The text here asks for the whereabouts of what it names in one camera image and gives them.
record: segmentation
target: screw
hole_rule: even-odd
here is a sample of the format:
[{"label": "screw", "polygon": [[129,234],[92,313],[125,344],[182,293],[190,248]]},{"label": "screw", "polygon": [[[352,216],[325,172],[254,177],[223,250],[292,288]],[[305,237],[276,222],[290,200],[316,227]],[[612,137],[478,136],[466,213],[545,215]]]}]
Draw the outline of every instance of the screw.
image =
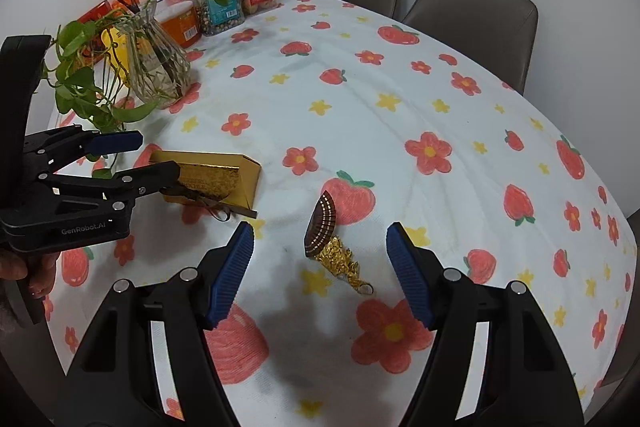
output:
[{"label": "screw", "polygon": [[120,279],[113,283],[113,290],[117,293],[122,293],[129,288],[129,281],[126,279]]},{"label": "screw", "polygon": [[447,268],[442,274],[447,281],[455,282],[462,279],[462,274],[455,268]]},{"label": "screw", "polygon": [[185,268],[180,272],[180,279],[185,282],[193,281],[198,276],[198,270],[195,268]]}]

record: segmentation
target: yellow star print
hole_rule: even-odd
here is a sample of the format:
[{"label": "yellow star print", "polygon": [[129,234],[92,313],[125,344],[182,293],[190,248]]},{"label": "yellow star print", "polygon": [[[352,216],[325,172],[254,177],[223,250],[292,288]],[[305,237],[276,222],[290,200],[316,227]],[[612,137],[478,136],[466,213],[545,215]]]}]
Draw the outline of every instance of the yellow star print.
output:
[{"label": "yellow star print", "polygon": [[191,132],[198,126],[198,119],[195,116],[188,118],[182,124],[182,132]]},{"label": "yellow star print", "polygon": [[431,102],[431,105],[433,105],[433,108],[436,110],[436,112],[449,112],[449,109],[451,109],[451,107],[444,103],[441,99],[434,100],[433,102]]},{"label": "yellow star print", "polygon": [[318,116],[324,116],[327,109],[331,109],[331,106],[328,103],[324,103],[324,100],[311,102],[311,107],[309,107],[309,111],[315,111]]},{"label": "yellow star print", "polygon": [[416,247],[428,247],[431,244],[431,239],[427,237],[427,227],[418,227],[417,229],[410,229],[404,225],[402,227]]},{"label": "yellow star print", "polygon": [[525,268],[524,272],[518,273],[517,277],[518,280],[524,282],[527,286],[531,286],[531,281],[535,276],[529,271],[529,268]]},{"label": "yellow star print", "polygon": [[564,317],[566,316],[566,310],[560,306],[554,311],[554,326],[562,328],[564,326]]},{"label": "yellow star print", "polygon": [[474,149],[476,150],[476,152],[479,152],[481,154],[485,154],[486,153],[486,147],[484,146],[484,143],[482,143],[482,142],[474,142]]},{"label": "yellow star print", "polygon": [[596,296],[596,280],[595,279],[587,279],[585,280],[587,283],[587,291],[584,293],[588,297]]},{"label": "yellow star print", "polygon": [[262,226],[264,225],[264,219],[254,219],[253,217],[245,217],[243,221],[246,221],[252,227],[254,227],[254,237],[256,239],[262,239],[264,237],[262,235]]},{"label": "yellow star print", "polygon": [[300,409],[297,409],[296,412],[305,418],[315,418],[320,414],[320,408],[322,407],[322,402],[312,402],[311,400],[300,400]]},{"label": "yellow star print", "polygon": [[288,74],[285,73],[279,73],[279,74],[274,74],[271,77],[271,80],[269,81],[270,84],[284,84],[284,81],[287,80],[288,78],[291,78]]},{"label": "yellow star print", "polygon": [[542,124],[540,123],[540,120],[536,120],[534,118],[529,118],[529,120],[531,121],[532,126],[535,127],[538,131],[542,131],[544,129],[544,127],[542,127]]},{"label": "yellow star print", "polygon": [[402,100],[396,97],[394,94],[378,94],[379,100],[376,102],[378,107],[384,107],[391,112],[396,112],[396,105],[398,105]]},{"label": "yellow star print", "polygon": [[302,270],[300,277],[305,282],[305,287],[302,288],[304,295],[316,292],[319,296],[326,297],[326,288],[331,286],[331,280],[324,276],[324,268],[320,268],[315,272]]}]

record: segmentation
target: pothos plant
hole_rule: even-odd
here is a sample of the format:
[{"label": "pothos plant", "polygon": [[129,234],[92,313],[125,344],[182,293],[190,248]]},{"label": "pothos plant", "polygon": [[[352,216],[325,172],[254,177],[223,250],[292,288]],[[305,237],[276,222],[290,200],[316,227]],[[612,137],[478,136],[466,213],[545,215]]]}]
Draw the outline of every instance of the pothos plant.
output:
[{"label": "pothos plant", "polygon": [[[51,43],[58,64],[52,69],[45,65],[42,77],[55,90],[56,107],[61,114],[74,111],[101,132],[114,132],[124,131],[126,123],[143,120],[157,107],[158,101],[134,107],[129,72],[114,53],[117,43],[110,31],[104,33],[109,42],[105,42],[102,49],[96,50],[91,45],[105,30],[146,9],[151,1],[145,0],[141,5],[138,0],[118,0],[126,10],[116,8],[95,21],[71,21],[64,27],[58,27]],[[224,6],[229,0],[213,1]],[[104,60],[102,70],[95,74],[95,67],[101,60]],[[54,73],[54,78],[50,79],[51,73]],[[87,158],[94,162],[100,159],[99,156]],[[96,169],[94,176],[111,177],[111,169]]]}]

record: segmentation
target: table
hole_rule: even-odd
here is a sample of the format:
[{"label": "table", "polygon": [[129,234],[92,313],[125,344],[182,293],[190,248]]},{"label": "table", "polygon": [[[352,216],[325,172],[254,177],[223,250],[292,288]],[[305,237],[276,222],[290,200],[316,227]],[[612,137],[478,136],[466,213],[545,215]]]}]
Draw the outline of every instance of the table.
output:
[{"label": "table", "polygon": [[[262,165],[254,256],[230,317],[206,334],[240,424],[399,423],[434,335],[410,315],[386,256],[394,221],[476,282],[526,282],[585,408],[620,337],[637,255],[597,174],[523,97],[446,45],[342,1],[280,2],[200,40],[190,93],[131,126],[144,151],[117,165],[144,164],[156,147]],[[372,298],[305,258],[323,187]],[[115,280],[164,281],[224,245],[237,223],[156,194],[138,200],[128,239],[63,254],[47,299],[63,366]],[[180,416],[162,328],[154,335],[165,406]],[[477,340],[459,414],[478,396],[486,330]]]}]

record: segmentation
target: green leaf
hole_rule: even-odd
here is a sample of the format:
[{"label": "green leaf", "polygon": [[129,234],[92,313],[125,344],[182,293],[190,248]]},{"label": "green leaf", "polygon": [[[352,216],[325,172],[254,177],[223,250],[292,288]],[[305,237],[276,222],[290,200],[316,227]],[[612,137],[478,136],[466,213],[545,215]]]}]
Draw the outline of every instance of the green leaf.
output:
[{"label": "green leaf", "polygon": [[113,178],[113,174],[111,173],[111,169],[95,169],[95,171],[91,173],[91,177],[110,180]]},{"label": "green leaf", "polygon": [[133,109],[122,109],[119,107],[111,107],[111,114],[116,120],[121,122],[131,123],[137,122],[145,118],[156,107],[158,107],[159,100],[154,102],[145,103],[134,107]]},{"label": "green leaf", "polygon": [[353,178],[350,175],[348,175],[345,171],[337,171],[336,174],[338,178],[340,178],[341,180],[348,181],[351,185],[355,183],[355,181],[353,181]]}]

